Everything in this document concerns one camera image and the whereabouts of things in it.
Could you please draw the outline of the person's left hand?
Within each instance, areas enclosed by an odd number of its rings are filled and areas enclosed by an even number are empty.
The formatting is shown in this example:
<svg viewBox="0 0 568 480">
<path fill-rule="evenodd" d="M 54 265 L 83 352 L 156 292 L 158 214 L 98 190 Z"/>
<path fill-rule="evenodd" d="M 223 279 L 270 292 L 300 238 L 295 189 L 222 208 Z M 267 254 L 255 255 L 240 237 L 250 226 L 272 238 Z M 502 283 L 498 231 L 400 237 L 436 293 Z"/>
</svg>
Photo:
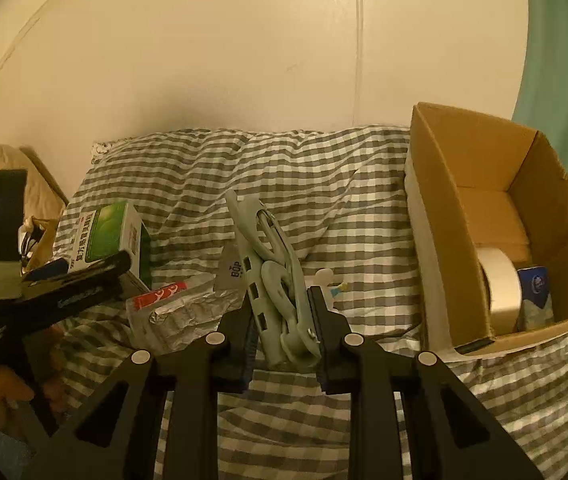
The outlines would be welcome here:
<svg viewBox="0 0 568 480">
<path fill-rule="evenodd" d="M 53 325 L 44 332 L 43 355 L 49 359 L 53 370 L 42 385 L 46 402 L 54 415 L 60 416 L 68 408 L 66 386 L 60 377 L 64 367 L 64 359 L 57 345 L 63 339 L 64 331 Z M 13 410 L 17 402 L 29 402 L 34 398 L 34 390 L 27 386 L 12 370 L 0 365 L 0 433 L 22 440 L 24 432 Z"/>
</svg>

